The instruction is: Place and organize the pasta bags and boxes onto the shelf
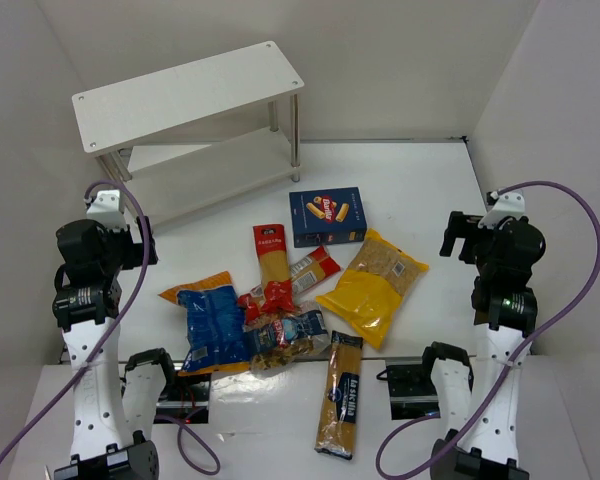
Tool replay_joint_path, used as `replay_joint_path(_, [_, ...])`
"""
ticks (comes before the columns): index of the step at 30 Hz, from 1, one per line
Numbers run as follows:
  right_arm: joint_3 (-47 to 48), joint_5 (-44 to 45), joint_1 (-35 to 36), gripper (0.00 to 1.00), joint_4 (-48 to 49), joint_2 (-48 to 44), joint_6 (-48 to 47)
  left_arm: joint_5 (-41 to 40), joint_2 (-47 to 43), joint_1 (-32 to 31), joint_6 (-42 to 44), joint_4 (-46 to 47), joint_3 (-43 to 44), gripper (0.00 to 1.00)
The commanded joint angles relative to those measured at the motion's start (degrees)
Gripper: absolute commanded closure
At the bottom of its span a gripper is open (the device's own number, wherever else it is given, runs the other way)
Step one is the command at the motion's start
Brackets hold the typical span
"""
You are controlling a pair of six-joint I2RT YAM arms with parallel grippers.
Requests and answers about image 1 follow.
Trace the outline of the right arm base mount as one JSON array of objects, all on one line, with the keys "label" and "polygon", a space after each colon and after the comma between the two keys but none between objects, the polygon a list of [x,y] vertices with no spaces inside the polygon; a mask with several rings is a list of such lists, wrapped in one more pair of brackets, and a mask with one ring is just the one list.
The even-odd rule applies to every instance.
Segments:
[{"label": "right arm base mount", "polygon": [[387,384],[392,420],[412,420],[439,413],[435,387],[421,364],[387,364],[376,379]]}]

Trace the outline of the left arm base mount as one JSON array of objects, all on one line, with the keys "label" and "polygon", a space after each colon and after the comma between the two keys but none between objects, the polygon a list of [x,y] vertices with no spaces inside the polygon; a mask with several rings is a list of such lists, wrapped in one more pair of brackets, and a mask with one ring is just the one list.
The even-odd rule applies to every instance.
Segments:
[{"label": "left arm base mount", "polygon": [[207,424],[211,375],[179,376],[159,396],[156,416],[168,416],[187,424]]}]

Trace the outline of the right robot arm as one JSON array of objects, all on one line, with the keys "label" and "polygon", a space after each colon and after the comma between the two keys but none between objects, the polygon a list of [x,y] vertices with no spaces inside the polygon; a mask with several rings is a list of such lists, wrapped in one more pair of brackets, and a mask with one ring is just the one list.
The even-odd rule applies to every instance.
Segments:
[{"label": "right robot arm", "polygon": [[431,452],[433,479],[527,479],[517,447],[517,410],[524,340],[534,332],[538,306],[528,282],[544,255],[542,233],[527,217],[510,215],[492,227],[453,211],[440,254],[463,240],[461,261],[477,269],[471,304],[477,339],[474,357],[434,342],[423,367],[435,387],[444,435]]}]

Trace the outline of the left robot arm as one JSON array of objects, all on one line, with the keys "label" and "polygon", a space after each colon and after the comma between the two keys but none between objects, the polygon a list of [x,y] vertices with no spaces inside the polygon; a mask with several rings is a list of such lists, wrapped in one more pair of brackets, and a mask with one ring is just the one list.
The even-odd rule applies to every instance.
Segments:
[{"label": "left robot arm", "polygon": [[132,355],[119,366],[121,288],[117,277],[144,261],[155,264],[153,245],[136,243],[123,214],[90,214],[56,232],[64,260],[54,278],[52,312],[72,370],[74,427],[68,465],[56,479],[156,479],[157,448],[151,431],[159,396],[175,376],[162,348]]}]

